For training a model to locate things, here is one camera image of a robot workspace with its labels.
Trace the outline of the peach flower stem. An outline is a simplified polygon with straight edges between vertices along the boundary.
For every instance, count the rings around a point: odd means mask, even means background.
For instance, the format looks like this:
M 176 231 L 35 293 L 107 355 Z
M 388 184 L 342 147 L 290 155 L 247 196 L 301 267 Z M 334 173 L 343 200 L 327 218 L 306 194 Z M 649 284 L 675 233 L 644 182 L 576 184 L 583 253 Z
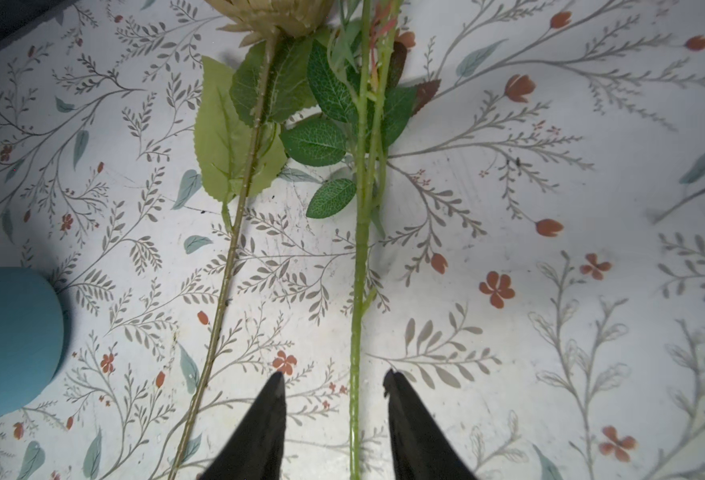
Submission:
M 250 54 L 244 63 L 244 80 L 222 62 L 204 58 L 204 91 L 194 125 L 194 150 L 204 189 L 222 204 L 230 248 L 206 361 L 190 401 L 170 478 L 176 478 L 184 463 L 220 345 L 246 201 L 270 186 L 286 164 L 284 152 L 272 139 L 276 126 L 312 105 L 304 87 L 304 56 L 290 50 L 314 36 L 332 11 L 328 1 L 308 0 L 220 0 L 210 5 L 228 18 L 227 32 L 244 36 L 242 46 Z

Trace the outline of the red berry sprig stem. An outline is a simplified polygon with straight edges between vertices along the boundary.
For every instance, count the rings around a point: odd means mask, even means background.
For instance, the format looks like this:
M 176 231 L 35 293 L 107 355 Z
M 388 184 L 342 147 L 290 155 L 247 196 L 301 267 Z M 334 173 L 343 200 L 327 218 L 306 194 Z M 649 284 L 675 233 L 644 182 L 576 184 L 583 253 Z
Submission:
M 418 110 L 415 86 L 400 83 L 408 56 L 400 1 L 342 1 L 340 24 L 310 47 L 306 80 L 320 112 L 282 133 L 290 159 L 308 167 L 350 161 L 352 171 L 328 178 L 308 207 L 310 219 L 355 209 L 350 313 L 348 456 L 350 478 L 361 473 L 360 360 L 362 326 L 377 291 L 368 283 L 371 228 L 384 194 L 387 156 Z

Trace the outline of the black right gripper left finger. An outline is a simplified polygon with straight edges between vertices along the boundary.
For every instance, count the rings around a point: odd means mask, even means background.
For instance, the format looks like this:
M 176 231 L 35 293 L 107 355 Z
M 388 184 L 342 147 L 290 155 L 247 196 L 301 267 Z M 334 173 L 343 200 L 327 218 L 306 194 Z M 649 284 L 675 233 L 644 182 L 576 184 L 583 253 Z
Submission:
M 230 440 L 200 475 L 203 480 L 278 480 L 284 459 L 284 374 L 268 378 Z

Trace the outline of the teal ceramic vase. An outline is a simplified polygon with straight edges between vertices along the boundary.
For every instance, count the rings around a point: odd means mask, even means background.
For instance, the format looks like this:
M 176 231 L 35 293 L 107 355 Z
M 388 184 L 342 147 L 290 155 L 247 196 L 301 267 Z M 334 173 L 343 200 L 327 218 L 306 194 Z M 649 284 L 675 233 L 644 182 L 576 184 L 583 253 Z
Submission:
M 0 417 L 33 402 L 58 371 L 64 316 L 34 270 L 0 268 Z

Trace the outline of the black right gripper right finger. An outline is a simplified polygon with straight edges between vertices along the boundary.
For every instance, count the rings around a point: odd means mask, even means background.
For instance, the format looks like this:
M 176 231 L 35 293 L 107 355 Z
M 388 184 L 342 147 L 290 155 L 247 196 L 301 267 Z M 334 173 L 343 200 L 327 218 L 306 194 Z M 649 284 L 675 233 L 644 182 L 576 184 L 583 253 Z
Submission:
M 394 477 L 399 480 L 474 480 L 406 377 L 383 380 Z

